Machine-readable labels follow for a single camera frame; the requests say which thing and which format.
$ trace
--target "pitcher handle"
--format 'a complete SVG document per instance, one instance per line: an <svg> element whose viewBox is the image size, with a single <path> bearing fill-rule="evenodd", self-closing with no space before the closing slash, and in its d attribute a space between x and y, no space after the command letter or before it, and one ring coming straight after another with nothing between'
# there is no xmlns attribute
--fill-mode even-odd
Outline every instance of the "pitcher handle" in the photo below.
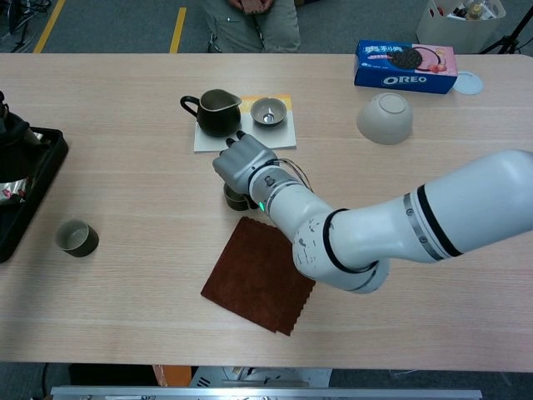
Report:
<svg viewBox="0 0 533 400"><path fill-rule="evenodd" d="M193 96L183 96L180 100L180 104L182 105L182 107L185 108L196 118L198 116L198 112L194 111L187 105L187 103L189 102L192 104L196 104L198 107L200 107L200 100Z"/></svg>

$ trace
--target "tray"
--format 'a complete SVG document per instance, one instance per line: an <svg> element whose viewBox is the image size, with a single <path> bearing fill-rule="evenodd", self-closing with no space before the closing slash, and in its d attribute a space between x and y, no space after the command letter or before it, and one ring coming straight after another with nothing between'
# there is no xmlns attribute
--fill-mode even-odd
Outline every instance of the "tray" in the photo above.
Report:
<svg viewBox="0 0 533 400"><path fill-rule="evenodd" d="M50 149L42 161L38 175L33 180L32 190L26 202L0 207L0 263L7 261L14 253L68 153L68 145L61 131L44 127L31 127L31 129L35 133L41 133L43 138L50 141Z"/></svg>
<svg viewBox="0 0 533 400"><path fill-rule="evenodd" d="M289 94L277 94L270 96L282 100L286 105L285 121L275 127L260 127L250 114L252 104L267 96L243 96L241 97L241 126L240 130L255 137L259 142L268 148L296 148L296 129L294 127L294 117L292 114L292 101ZM236 139L234 133L230 138ZM227 137L212 137L205 134L198 122L194 129L194 152L195 153L219 153L227 149Z"/></svg>

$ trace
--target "brown cloth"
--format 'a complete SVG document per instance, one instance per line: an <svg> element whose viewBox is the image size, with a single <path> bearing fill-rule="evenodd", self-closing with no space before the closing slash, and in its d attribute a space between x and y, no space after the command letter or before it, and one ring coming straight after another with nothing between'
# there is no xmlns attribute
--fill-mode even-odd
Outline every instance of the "brown cloth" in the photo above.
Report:
<svg viewBox="0 0 533 400"><path fill-rule="evenodd" d="M315 281L301 275L292 248L275 227L243 217L202 296L276 332L291 334Z"/></svg>

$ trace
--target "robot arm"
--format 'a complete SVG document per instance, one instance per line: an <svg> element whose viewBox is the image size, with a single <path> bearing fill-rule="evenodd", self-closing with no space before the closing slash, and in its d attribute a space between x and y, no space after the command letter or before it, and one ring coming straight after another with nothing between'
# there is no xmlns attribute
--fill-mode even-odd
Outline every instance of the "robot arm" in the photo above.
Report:
<svg viewBox="0 0 533 400"><path fill-rule="evenodd" d="M385 281L390 258L436 263L533 229L531 152L497 152L390 202L334 210L274 152L237 136L215 170L287 236L303 275L336 288L370 293Z"/></svg>

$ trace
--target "black band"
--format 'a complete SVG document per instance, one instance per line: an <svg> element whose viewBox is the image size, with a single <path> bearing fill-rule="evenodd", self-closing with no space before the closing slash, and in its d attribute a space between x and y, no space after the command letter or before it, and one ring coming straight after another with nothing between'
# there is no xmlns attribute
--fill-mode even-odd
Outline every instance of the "black band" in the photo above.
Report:
<svg viewBox="0 0 533 400"><path fill-rule="evenodd" d="M426 196L426 185L420 186L416 190L416 194L418 195L418 202L420 203L420 207L422 209L422 212L426 216L427 222L430 224L430 228L435 234L437 240L441 244L441 246L444 248L444 250L450 254L452 257L458 257L462 254L459 250L456 249L456 247L453 245L453 243L450 241L450 239L446 236L444 231L442 230L441 225L436 220L435 214L433 213L433 210L431 210L431 206L429 202L427 201Z"/></svg>
<svg viewBox="0 0 533 400"><path fill-rule="evenodd" d="M373 267L375 267L377 265L377 261L374 262L372 264ZM374 279L375 275L377 274L377 269L375 269L374 271L372 271L370 277L368 277L368 279L362 284L362 285L359 285L358 287L356 287L355 289L350 289L348 292L356 292L358 290L361 290L363 289L365 286L368 286L368 283L371 282L372 279Z"/></svg>
<svg viewBox="0 0 533 400"><path fill-rule="evenodd" d="M353 271L353 270L345 267L342 264L342 262L339 261L339 259L336 257L335 253L333 252L333 249L331 248L331 243L330 243L330 225L331 225L331 220L333 219L333 217L335 217L336 214L338 214L338 213L340 213L342 211L346 211L346 210L347 210L347 208L341 208L340 210L336 210L336 211L332 212L330 215L328 215L327 218L326 218L326 221L324 221L324 229L322 230L322 239L324 240L324 248L326 249L327 256L330 258L330 260L333 263L333 265L335 265L335 267L337 267L338 269L340 269L344 273L353 273L353 274L367 273L368 271L370 271L371 269L373 269L377 265L377 262L373 262L368 267L364 267L363 269L360 269L358 271Z"/></svg>

